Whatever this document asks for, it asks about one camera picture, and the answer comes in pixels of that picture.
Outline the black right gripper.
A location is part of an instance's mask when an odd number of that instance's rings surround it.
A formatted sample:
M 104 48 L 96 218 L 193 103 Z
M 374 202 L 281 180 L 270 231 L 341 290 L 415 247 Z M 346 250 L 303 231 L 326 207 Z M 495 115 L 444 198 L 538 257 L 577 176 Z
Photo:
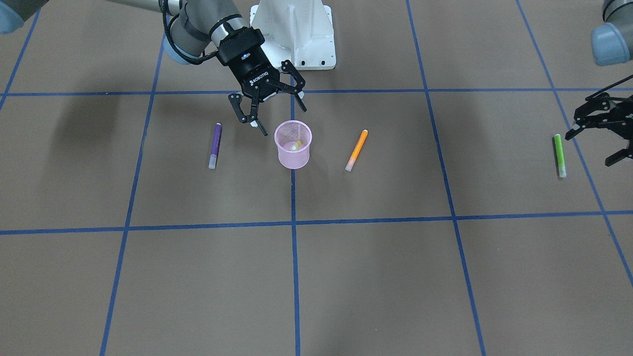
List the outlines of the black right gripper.
M 289 59 L 281 61 L 279 72 L 264 53 L 264 42 L 259 29 L 242 27 L 220 41 L 218 59 L 222 65 L 229 67 L 240 85 L 242 94 L 228 95 L 236 117 L 240 123 L 251 124 L 259 128 L 262 135 L 267 136 L 269 133 L 259 119 L 260 102 L 282 91 L 293 95 L 303 112 L 307 111 L 307 107 L 303 102 L 305 79 Z M 280 74 L 289 75 L 294 84 L 281 82 Z M 260 91 L 255 91 L 255 87 L 259 87 Z M 240 106 L 245 96 L 251 99 L 248 113 Z

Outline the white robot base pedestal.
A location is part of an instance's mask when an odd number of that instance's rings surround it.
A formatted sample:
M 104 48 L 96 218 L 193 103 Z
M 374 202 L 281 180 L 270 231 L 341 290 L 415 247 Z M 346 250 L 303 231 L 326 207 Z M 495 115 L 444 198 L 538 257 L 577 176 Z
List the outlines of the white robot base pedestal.
M 336 66 L 332 9 L 320 0 L 261 0 L 251 6 L 250 25 L 260 29 L 262 49 L 280 68 L 289 59 L 300 71 Z

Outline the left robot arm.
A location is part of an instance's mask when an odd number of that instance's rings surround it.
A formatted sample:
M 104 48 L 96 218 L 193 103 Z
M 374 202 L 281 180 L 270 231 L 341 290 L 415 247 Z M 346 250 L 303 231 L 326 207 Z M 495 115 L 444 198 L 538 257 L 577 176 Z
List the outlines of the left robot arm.
M 591 49 L 594 62 L 599 67 L 632 61 L 633 54 L 633 2 L 631 0 L 604 0 L 603 25 L 591 32 Z M 608 90 L 631 81 L 631 75 L 588 95 L 576 108 L 572 128 L 565 133 L 571 140 L 586 129 L 606 129 L 624 140 L 626 148 L 620 149 L 604 160 L 611 167 L 633 155 L 633 97 L 616 97 Z

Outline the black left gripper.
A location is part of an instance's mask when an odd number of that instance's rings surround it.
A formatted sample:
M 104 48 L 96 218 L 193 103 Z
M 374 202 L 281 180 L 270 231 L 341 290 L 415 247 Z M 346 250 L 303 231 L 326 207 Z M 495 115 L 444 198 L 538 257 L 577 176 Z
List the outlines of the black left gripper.
M 607 92 L 586 98 L 584 104 L 579 106 L 573 115 L 574 124 L 565 133 L 565 139 L 571 140 L 581 131 L 591 128 L 607 128 L 619 136 L 633 135 L 633 97 L 614 104 L 613 97 Z M 621 161 L 633 160 L 633 144 L 620 149 L 604 160 L 607 167 L 611 167 Z

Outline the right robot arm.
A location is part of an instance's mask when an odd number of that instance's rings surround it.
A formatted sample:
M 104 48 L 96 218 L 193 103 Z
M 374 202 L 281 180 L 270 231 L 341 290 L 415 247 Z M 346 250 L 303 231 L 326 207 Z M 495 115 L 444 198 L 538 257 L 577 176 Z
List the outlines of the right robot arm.
M 236 117 L 267 135 L 259 119 L 261 103 L 284 92 L 293 95 L 301 110 L 305 79 L 289 59 L 274 67 L 263 50 L 265 37 L 251 27 L 232 0 L 123 0 L 125 6 L 161 14 L 164 49 L 181 64 L 201 65 L 216 58 L 228 67 L 240 93 L 228 99 Z

